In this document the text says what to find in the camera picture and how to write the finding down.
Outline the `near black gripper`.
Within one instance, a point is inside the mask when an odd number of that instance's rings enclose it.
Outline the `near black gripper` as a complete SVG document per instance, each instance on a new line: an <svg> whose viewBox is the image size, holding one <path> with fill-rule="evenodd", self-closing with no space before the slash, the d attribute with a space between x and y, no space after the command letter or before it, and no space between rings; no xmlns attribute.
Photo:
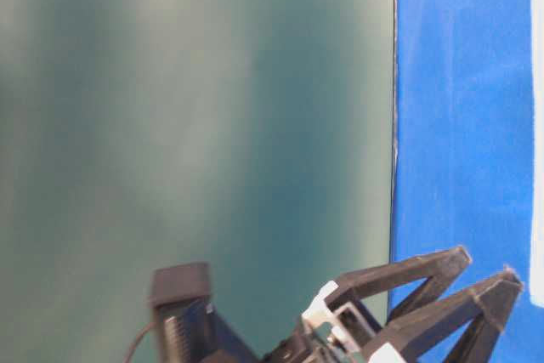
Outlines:
<svg viewBox="0 0 544 363"><path fill-rule="evenodd" d="M401 362L401 354L390 343L368 357L362 354L382 327L360 300L421 280L422 284L390 311L388 319L394 320L437 300L471 263L467 250L456 246L342 274L317 292L292 334L262 361ZM329 295L331 306L326 303Z"/></svg>

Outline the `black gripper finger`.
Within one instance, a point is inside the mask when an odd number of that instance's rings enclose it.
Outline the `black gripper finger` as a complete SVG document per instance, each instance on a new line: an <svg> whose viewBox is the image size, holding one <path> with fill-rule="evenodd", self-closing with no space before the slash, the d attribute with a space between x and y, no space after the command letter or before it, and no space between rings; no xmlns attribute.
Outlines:
<svg viewBox="0 0 544 363"><path fill-rule="evenodd" d="M487 362L522 291L522 283L505 269L448 298L391 320L372 340L371 356L416 362L460 327L466 330L446 362Z"/></svg>

